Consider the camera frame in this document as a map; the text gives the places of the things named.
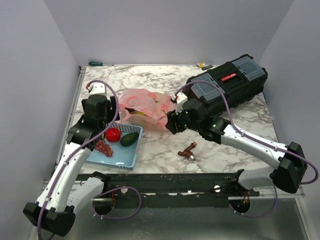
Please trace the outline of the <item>yellow fake mango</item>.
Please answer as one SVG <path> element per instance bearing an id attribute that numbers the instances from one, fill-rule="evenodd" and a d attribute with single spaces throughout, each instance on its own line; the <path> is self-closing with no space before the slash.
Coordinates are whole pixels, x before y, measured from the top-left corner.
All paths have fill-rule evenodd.
<path id="1" fill-rule="evenodd" d="M 143 112 L 139 112 L 139 111 L 132 113 L 132 115 L 135 115 L 135 116 L 143 116 L 143 117 L 146 116 Z"/>

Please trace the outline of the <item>pink plastic bag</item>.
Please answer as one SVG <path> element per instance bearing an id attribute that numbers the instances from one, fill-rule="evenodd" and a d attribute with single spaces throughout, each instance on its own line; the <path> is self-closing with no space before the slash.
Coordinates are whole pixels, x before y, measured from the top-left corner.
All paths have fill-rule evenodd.
<path id="1" fill-rule="evenodd" d="M 131 88 L 119 98 L 119 122 L 131 123 L 149 130 L 165 130 L 167 113 L 175 108 L 170 95 Z M 134 112 L 142 112 L 146 116 L 132 115 Z"/>

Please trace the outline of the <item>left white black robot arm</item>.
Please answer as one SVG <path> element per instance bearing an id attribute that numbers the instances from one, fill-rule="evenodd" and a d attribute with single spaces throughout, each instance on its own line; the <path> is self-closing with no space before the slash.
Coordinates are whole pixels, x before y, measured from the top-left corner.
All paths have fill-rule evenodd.
<path id="1" fill-rule="evenodd" d="M 62 157 L 43 192 L 35 202 L 28 202 L 24 215 L 37 228 L 38 238 L 42 231 L 64 237 L 71 230 L 77 211 L 90 198 L 98 195 L 107 197 L 111 185 L 93 178 L 85 193 L 72 196 L 71 190 L 84 162 L 96 143 L 104 136 L 115 121 L 119 120 L 119 100 L 116 96 L 106 97 L 93 94 L 81 101 L 83 114 L 67 133 Z"/>

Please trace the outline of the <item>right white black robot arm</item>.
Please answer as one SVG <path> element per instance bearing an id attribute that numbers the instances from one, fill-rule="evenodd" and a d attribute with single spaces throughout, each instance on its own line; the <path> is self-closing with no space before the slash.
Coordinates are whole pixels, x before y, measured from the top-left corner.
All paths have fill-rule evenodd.
<path id="1" fill-rule="evenodd" d="M 186 129 L 195 131 L 209 142 L 233 147 L 265 162 L 267 167 L 237 171 L 236 179 L 230 183 L 230 191 L 236 196 L 269 186 L 296 193 L 308 168 L 298 143 L 286 145 L 244 131 L 225 118 L 208 114 L 195 99 L 184 102 L 179 111 L 168 112 L 165 126 L 172 134 Z"/>

